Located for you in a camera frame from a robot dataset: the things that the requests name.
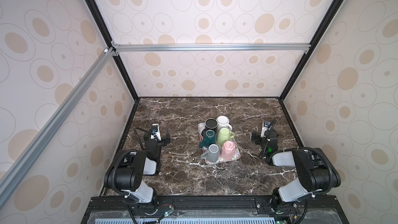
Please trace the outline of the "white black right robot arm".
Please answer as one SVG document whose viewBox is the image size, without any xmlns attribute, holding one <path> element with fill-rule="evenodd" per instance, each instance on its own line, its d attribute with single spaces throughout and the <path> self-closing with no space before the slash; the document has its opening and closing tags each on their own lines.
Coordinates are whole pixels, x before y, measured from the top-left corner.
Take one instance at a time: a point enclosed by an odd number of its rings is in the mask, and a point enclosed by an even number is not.
<svg viewBox="0 0 398 224">
<path fill-rule="evenodd" d="M 341 185 L 341 177 L 320 148 L 298 147 L 278 149 L 278 134 L 269 129 L 261 134 L 253 132 L 251 141 L 260 145 L 259 158 L 275 167 L 293 167 L 297 178 L 285 186 L 274 189 L 271 204 L 285 203 L 325 195 Z"/>
</svg>

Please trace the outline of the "dark teal mug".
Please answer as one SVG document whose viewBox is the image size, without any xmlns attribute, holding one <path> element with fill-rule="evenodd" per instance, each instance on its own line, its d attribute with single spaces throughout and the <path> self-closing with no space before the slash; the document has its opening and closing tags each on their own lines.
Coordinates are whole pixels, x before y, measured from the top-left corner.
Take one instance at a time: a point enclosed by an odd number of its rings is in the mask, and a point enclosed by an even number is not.
<svg viewBox="0 0 398 224">
<path fill-rule="evenodd" d="M 202 132 L 203 139 L 199 144 L 200 148 L 208 148 L 210 145 L 216 143 L 217 134 L 214 130 L 208 129 Z"/>
</svg>

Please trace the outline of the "grey mug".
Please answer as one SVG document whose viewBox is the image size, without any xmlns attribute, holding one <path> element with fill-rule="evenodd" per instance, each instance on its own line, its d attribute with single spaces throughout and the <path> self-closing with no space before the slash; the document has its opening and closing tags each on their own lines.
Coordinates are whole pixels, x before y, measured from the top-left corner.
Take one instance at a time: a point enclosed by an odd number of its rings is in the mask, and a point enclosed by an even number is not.
<svg viewBox="0 0 398 224">
<path fill-rule="evenodd" d="M 202 154 L 201 159 L 204 159 L 206 163 L 217 163 L 220 156 L 220 148 L 217 144 L 210 145 Z"/>
</svg>

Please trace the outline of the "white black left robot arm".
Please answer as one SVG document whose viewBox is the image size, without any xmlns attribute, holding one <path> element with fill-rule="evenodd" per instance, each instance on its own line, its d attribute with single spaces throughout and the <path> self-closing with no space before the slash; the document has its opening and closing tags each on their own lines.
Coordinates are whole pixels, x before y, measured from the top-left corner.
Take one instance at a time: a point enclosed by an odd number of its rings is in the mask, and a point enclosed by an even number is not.
<svg viewBox="0 0 398 224">
<path fill-rule="evenodd" d="M 165 138 L 145 140 L 144 150 L 120 150 L 104 176 L 104 186 L 137 203 L 155 204 L 156 191 L 143 181 L 144 175 L 157 175 L 161 168 L 162 147 L 171 142 Z"/>
</svg>

